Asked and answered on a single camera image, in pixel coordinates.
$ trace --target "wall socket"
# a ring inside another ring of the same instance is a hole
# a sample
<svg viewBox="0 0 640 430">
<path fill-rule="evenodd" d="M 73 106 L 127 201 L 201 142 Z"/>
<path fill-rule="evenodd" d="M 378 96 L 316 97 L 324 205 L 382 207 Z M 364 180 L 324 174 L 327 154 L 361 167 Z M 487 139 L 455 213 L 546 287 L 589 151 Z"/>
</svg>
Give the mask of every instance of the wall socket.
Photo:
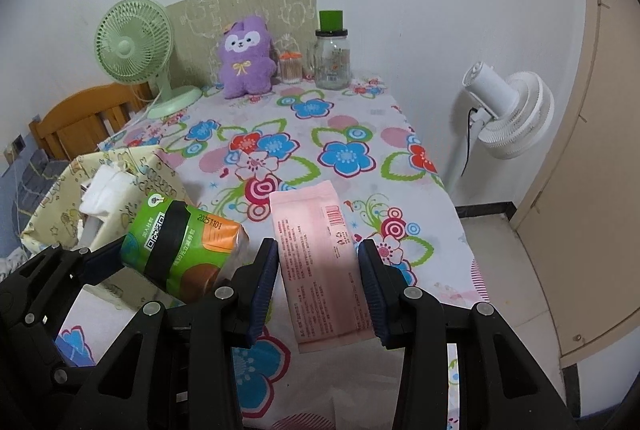
<svg viewBox="0 0 640 430">
<path fill-rule="evenodd" d="M 6 160 L 6 163 L 11 166 L 12 164 L 14 164 L 15 158 L 17 157 L 16 153 L 14 152 L 14 147 L 13 147 L 13 143 L 11 143 L 9 146 L 7 146 L 4 149 L 4 159 Z"/>
<path fill-rule="evenodd" d="M 9 143 L 3 151 L 4 159 L 7 164 L 10 166 L 14 164 L 15 158 L 22 152 L 25 148 L 24 139 L 22 139 L 22 135 L 18 135 L 11 143 Z"/>
</svg>

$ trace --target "glass jar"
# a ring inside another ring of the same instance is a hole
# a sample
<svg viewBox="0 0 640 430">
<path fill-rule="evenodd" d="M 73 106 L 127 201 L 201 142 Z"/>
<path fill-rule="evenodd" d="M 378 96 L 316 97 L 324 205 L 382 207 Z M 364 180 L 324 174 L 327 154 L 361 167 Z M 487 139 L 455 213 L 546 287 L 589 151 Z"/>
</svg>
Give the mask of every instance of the glass jar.
<svg viewBox="0 0 640 430">
<path fill-rule="evenodd" d="M 349 86 L 350 52 L 347 29 L 316 31 L 316 44 L 309 59 L 318 88 L 341 90 Z"/>
</svg>

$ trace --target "orange lid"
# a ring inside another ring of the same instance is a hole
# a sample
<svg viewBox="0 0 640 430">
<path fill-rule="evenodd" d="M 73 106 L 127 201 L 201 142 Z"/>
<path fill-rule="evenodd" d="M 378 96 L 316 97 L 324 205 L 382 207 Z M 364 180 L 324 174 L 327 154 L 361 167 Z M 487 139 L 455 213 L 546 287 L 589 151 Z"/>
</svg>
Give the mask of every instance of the orange lid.
<svg viewBox="0 0 640 430">
<path fill-rule="evenodd" d="M 299 52 L 289 52 L 288 50 L 280 55 L 281 60 L 299 60 L 300 58 L 302 58 L 302 54 Z"/>
</svg>

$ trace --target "bedsheet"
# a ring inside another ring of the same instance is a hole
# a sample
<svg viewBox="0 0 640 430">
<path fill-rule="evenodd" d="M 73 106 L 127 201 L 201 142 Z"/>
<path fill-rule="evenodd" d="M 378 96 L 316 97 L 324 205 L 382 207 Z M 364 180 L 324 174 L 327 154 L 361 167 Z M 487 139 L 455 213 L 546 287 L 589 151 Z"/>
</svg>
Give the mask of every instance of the bedsheet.
<svg viewBox="0 0 640 430">
<path fill-rule="evenodd" d="M 222 86 L 165 118 L 125 127 L 101 148 L 159 144 L 195 204 L 242 222 L 257 251 L 273 236 L 268 196 L 330 179 L 354 239 L 375 241 L 385 263 L 442 302 L 486 297 L 454 206 L 386 86 L 343 91 L 312 81 L 225 100 Z M 83 291 L 58 337 L 79 364 L 99 360 L 133 312 Z M 458 422 L 458 369 L 449 346 L 449 428 Z M 378 339 L 300 354 L 278 272 L 264 332 L 234 349 L 245 425 L 273 429 L 390 428 L 402 350 Z"/>
</svg>

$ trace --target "green desk fan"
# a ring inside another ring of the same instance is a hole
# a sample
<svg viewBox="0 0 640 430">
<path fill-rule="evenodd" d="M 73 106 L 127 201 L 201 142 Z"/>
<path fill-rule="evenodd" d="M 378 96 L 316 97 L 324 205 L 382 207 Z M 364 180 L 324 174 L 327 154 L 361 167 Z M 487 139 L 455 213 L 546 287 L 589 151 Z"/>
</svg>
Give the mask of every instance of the green desk fan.
<svg viewBox="0 0 640 430">
<path fill-rule="evenodd" d="M 155 82 L 159 94 L 147 116 L 158 119 L 194 103 L 195 86 L 175 90 L 169 82 L 174 32 L 162 6 L 151 0 L 123 0 L 104 15 L 95 31 L 95 55 L 102 69 L 122 84 Z"/>
</svg>

